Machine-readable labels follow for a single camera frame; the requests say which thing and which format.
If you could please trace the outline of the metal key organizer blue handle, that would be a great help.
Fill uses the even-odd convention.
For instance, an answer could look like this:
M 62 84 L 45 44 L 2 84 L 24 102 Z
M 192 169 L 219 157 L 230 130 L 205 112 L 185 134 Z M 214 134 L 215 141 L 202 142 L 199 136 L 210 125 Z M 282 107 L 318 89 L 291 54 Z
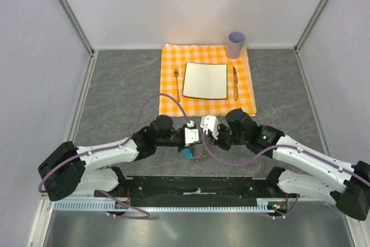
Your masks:
M 205 148 L 203 144 L 189 146 L 182 150 L 185 158 L 189 161 L 199 162 L 205 157 Z

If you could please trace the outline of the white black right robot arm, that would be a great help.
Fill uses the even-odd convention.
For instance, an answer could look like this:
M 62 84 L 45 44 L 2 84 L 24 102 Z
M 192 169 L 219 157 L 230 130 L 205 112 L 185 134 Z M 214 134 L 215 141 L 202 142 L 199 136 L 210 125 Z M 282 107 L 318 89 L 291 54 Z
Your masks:
M 369 213 L 369 164 L 337 160 L 315 151 L 271 126 L 258 125 L 243 110 L 227 113 L 226 124 L 215 116 L 203 117 L 204 134 L 224 150 L 244 145 L 256 157 L 290 164 L 304 174 L 275 167 L 265 182 L 266 193 L 278 197 L 283 192 L 326 201 L 346 216 L 364 221 Z

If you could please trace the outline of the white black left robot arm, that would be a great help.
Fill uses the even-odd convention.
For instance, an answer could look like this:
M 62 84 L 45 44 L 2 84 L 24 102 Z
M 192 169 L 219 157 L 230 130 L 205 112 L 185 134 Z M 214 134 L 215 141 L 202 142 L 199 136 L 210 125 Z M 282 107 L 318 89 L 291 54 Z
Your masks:
M 146 159 L 158 147 L 182 151 L 200 140 L 199 129 L 193 121 L 174 129 L 172 118 L 160 115 L 149 126 L 120 141 L 97 146 L 75 146 L 67 141 L 60 144 L 38 167 L 42 179 L 39 191 L 47 194 L 50 201 L 96 190 L 120 197 L 125 194 L 127 183 L 110 168 L 111 165 Z

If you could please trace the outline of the orange white checkered cloth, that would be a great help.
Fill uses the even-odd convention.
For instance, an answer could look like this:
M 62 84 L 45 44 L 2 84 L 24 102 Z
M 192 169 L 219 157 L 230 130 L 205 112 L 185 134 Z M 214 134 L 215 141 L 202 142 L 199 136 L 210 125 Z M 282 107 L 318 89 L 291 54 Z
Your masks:
M 184 97 L 183 81 L 187 62 L 200 64 L 227 64 L 228 66 L 228 96 L 227 99 L 196 99 Z M 220 116 L 226 115 L 229 111 L 241 108 L 250 116 L 257 113 L 256 101 L 254 96 L 251 70 L 247 49 L 244 46 L 236 60 L 227 56 L 226 45 L 205 45 L 205 46 L 178 46 L 165 45 L 161 53 L 160 69 L 160 92 L 177 98 L 176 80 L 173 74 L 175 67 L 179 69 L 179 91 L 180 104 L 190 117 L 197 116 Z M 234 101 L 234 77 L 233 67 L 238 74 L 238 93 L 237 101 Z

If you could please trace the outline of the gold knife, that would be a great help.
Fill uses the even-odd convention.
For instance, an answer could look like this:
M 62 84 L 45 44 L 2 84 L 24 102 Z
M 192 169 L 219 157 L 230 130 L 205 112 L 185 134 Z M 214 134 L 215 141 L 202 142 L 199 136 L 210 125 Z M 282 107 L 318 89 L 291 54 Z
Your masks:
M 238 93 L 238 74 L 236 68 L 233 67 L 233 77 L 234 77 L 234 101 L 238 100 L 239 93 Z

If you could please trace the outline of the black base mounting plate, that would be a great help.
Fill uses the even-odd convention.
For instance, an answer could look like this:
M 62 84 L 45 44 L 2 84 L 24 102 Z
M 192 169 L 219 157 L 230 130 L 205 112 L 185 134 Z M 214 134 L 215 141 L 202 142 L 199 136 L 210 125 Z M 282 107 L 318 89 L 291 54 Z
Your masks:
M 128 176 L 108 192 L 135 207 L 254 207 L 258 198 L 285 199 L 265 179 L 232 176 Z

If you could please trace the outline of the white square plate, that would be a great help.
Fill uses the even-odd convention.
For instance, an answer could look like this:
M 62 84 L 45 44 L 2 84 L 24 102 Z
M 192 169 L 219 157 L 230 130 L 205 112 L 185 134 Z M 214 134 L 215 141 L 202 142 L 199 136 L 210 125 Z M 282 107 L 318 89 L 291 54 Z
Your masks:
M 184 97 L 227 99 L 227 85 L 227 64 L 186 63 L 183 81 Z

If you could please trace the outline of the lilac plastic cup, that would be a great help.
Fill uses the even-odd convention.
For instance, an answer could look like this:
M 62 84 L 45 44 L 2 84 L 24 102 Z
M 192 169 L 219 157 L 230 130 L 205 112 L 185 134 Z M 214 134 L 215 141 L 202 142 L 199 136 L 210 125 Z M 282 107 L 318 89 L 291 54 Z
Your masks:
M 228 36 L 228 57 L 237 59 L 245 44 L 245 35 L 241 32 L 234 31 Z

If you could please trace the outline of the left aluminium frame post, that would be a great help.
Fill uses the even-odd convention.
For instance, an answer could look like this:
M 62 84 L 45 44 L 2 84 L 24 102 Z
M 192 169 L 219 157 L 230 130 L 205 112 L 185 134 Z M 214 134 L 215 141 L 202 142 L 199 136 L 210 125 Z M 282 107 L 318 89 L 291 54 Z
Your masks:
M 83 31 L 75 13 L 72 10 L 68 0 L 57 0 L 60 4 L 62 10 L 64 11 L 67 19 L 69 20 L 73 30 L 75 31 L 77 37 L 81 41 L 83 47 L 87 51 L 87 53 L 92 57 L 95 53 L 94 48 L 92 47 L 89 39 L 87 38 L 85 32 Z

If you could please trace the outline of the aluminium frame post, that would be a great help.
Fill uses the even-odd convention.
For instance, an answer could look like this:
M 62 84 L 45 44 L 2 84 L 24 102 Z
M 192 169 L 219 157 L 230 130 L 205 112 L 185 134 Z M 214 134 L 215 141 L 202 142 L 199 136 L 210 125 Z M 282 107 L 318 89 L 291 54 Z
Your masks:
M 324 9 L 328 5 L 330 0 L 319 0 L 313 14 L 311 15 L 306 27 L 304 28 L 301 36 L 299 37 L 296 45 L 294 46 L 295 53 L 298 54 L 302 49 L 304 43 L 306 42 L 308 36 L 315 27 L 317 21 L 319 20 L 321 14 L 324 12 Z
M 60 4 L 62 10 L 64 11 L 67 19 L 69 20 L 73 30 L 75 31 L 77 37 L 81 41 L 83 47 L 87 51 L 87 53 L 92 57 L 95 53 L 94 48 L 92 47 L 89 39 L 87 38 L 85 32 L 83 31 L 75 13 L 72 10 L 68 0 L 57 0 Z

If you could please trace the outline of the right aluminium frame post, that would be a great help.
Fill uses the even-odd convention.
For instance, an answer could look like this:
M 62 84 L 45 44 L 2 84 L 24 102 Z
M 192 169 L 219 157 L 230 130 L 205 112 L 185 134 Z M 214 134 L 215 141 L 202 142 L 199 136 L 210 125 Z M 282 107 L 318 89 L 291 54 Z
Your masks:
M 295 53 L 298 54 L 302 49 L 304 43 L 306 42 L 308 36 L 315 27 L 317 21 L 319 20 L 321 14 L 324 12 L 324 9 L 328 5 L 330 0 L 319 0 L 313 14 L 311 15 L 306 27 L 304 28 L 301 36 L 299 37 L 296 45 L 294 46 Z

